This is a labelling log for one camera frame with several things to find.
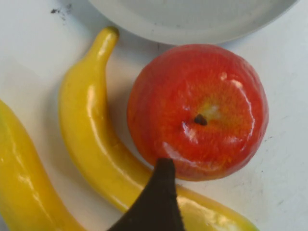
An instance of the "plastic fruit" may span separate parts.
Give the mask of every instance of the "plastic fruit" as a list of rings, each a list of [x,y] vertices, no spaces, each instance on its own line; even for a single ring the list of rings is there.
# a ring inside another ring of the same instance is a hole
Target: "plastic fruit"
[[[0,101],[0,213],[11,231],[85,231],[53,189],[33,142]]]
[[[92,48],[65,75],[59,92],[59,120],[76,166],[96,191],[126,212],[150,179],[151,171],[117,137],[108,114],[105,66],[118,40],[107,27]],[[177,186],[186,231],[257,231],[225,206]]]
[[[177,177],[222,178],[254,156],[269,121],[257,73],[243,58],[212,45],[170,49],[137,77],[128,127],[152,165],[172,158]]]

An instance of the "artificial apple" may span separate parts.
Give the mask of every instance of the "artificial apple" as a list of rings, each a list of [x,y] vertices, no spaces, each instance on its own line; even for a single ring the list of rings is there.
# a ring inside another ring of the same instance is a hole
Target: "artificial apple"
[[[137,77],[128,101],[128,128],[152,165],[174,160],[177,177],[225,177],[256,153],[269,121],[253,67],[212,45],[185,45],[156,57]]]

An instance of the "banana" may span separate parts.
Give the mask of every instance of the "banana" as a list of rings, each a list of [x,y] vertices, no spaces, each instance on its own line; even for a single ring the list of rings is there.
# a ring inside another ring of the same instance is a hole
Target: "banana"
[[[0,213],[12,231],[85,231],[57,196],[35,147],[0,101]]]
[[[151,171],[117,137],[108,114],[105,66],[119,33],[107,27],[65,75],[59,91],[61,131],[78,169],[90,185],[125,212]],[[257,231],[246,218],[202,195],[177,186],[187,231]]]

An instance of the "white plate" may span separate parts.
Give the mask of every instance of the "white plate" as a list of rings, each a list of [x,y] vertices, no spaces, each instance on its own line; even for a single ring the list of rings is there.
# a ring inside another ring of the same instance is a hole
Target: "white plate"
[[[167,43],[223,43],[271,22],[297,0],[90,0],[111,21]]]

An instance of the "plate rim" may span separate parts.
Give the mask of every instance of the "plate rim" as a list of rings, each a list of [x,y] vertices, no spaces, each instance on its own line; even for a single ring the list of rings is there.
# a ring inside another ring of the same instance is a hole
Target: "plate rim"
[[[116,24],[117,26],[119,26],[120,28],[136,35],[139,36],[141,38],[150,40],[150,41],[154,41],[154,42],[158,42],[158,43],[162,43],[162,44],[168,44],[168,45],[183,45],[183,44],[192,44],[192,43],[207,43],[207,44],[222,44],[228,41],[232,41],[235,39],[239,39],[242,38],[244,36],[247,36],[253,32],[256,32],[264,27],[266,27],[267,25],[271,24],[273,21],[275,21],[276,19],[278,19],[280,16],[282,16],[283,14],[285,14],[286,12],[288,12],[291,8],[293,8],[295,6],[296,3],[299,2],[299,0],[292,0],[293,2],[284,10],[282,10],[281,12],[279,12],[278,14],[275,14],[271,19],[269,19],[267,22],[262,23],[260,25],[256,25],[255,27],[253,27],[250,30],[247,30],[243,33],[239,33],[238,35],[234,35],[234,36],[225,36],[224,38],[215,38],[215,39],[207,39],[205,34],[201,34],[201,35],[197,35],[197,38],[189,39],[189,38],[183,38],[181,36],[178,36],[177,39],[174,39],[174,36],[171,36],[171,34],[168,34],[168,36],[163,36],[162,33],[154,33],[155,29],[158,28],[163,28],[161,26],[158,25],[152,25],[152,27],[150,27],[147,31],[145,30],[140,30],[138,29],[138,27],[134,26],[132,23],[128,23],[128,20],[125,20],[125,18],[120,15],[120,14],[116,14],[114,13],[112,10],[108,10],[108,7],[101,7],[102,6],[102,2],[105,2],[105,5],[109,5],[111,6],[110,0],[89,0],[89,2],[101,13],[103,14],[108,20],[110,20],[111,22],[113,22],[114,24]]]

